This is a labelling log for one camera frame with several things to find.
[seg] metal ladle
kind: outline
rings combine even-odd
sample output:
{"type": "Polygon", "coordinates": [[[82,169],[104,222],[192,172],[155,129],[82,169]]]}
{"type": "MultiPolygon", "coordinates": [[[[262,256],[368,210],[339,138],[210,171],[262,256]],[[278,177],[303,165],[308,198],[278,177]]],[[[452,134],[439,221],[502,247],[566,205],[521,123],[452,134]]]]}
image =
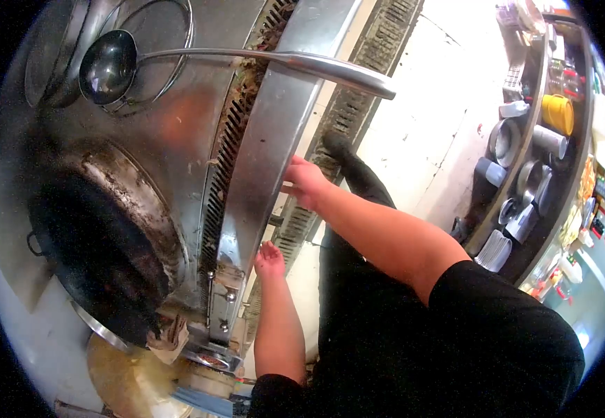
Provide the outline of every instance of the metal ladle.
{"type": "Polygon", "coordinates": [[[384,99],[392,100],[395,97],[390,77],[323,55],[299,51],[265,52],[228,48],[181,48],[138,55],[135,39],[123,29],[107,32],[89,47],[80,66],[80,91],[96,105],[109,105],[126,94],[140,62],[149,58],[182,54],[269,60],[384,99]]]}

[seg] white floor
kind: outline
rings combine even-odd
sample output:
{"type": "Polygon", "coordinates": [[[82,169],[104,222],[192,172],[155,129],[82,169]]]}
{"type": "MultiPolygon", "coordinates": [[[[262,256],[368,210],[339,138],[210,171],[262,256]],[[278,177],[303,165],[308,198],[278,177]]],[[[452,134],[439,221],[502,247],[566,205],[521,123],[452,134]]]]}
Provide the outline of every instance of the white floor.
{"type": "MultiPolygon", "coordinates": [[[[374,0],[363,2],[340,58],[346,59],[353,49],[373,5],[374,0]]],[[[393,74],[398,95],[381,102],[358,149],[398,209],[446,231],[455,216],[467,212],[474,164],[485,152],[502,103],[508,61],[494,7],[490,0],[425,0],[393,74]]],[[[326,82],[298,155],[306,153],[333,89],[334,84],[326,82]]],[[[312,243],[305,243],[287,277],[308,360],[317,353],[322,237],[320,232],[312,243]]],[[[245,360],[245,373],[256,376],[253,351],[245,360]]]]}

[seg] cooking station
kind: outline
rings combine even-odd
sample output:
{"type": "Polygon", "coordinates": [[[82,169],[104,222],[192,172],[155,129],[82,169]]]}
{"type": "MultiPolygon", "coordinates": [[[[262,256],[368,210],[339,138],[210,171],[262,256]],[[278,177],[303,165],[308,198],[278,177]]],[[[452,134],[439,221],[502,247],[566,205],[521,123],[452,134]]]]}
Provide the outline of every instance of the cooking station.
{"type": "Polygon", "coordinates": [[[56,275],[115,347],[145,347],[160,315],[179,314],[182,355],[236,372],[252,260],[323,80],[264,60],[173,55],[140,63],[128,92],[98,105],[80,92],[82,60],[114,29],[138,54],[333,57],[359,3],[47,4],[0,92],[0,270],[28,312],[56,275]]]}

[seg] cup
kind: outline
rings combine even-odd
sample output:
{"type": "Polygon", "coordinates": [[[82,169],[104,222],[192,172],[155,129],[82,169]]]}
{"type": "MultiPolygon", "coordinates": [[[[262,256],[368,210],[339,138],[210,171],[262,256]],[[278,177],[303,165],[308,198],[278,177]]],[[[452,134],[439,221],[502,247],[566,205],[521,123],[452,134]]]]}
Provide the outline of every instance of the cup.
{"type": "Polygon", "coordinates": [[[540,146],[549,151],[549,153],[555,155],[558,160],[562,160],[567,151],[567,138],[557,132],[553,132],[551,129],[546,129],[541,125],[534,125],[532,140],[536,146],[540,146]]]}
{"type": "Polygon", "coordinates": [[[565,135],[574,129],[574,107],[572,102],[560,94],[545,94],[542,98],[542,118],[565,135]]]}
{"type": "Polygon", "coordinates": [[[479,158],[474,169],[495,187],[502,185],[502,181],[507,176],[507,170],[503,169],[499,164],[493,163],[485,156],[479,158]]]}

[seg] gray cup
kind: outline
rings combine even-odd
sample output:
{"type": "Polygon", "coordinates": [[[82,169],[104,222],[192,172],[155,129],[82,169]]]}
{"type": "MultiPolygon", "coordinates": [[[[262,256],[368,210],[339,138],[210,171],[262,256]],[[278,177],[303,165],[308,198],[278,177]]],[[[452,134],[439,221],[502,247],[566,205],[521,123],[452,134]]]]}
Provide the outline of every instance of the gray cup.
{"type": "Polygon", "coordinates": [[[479,158],[474,169],[495,187],[499,187],[507,176],[507,170],[503,169],[499,164],[493,163],[485,156],[479,158]]]}
{"type": "Polygon", "coordinates": [[[532,140],[536,146],[558,157],[558,160],[562,160],[567,151],[567,138],[540,125],[534,125],[532,140]]]}

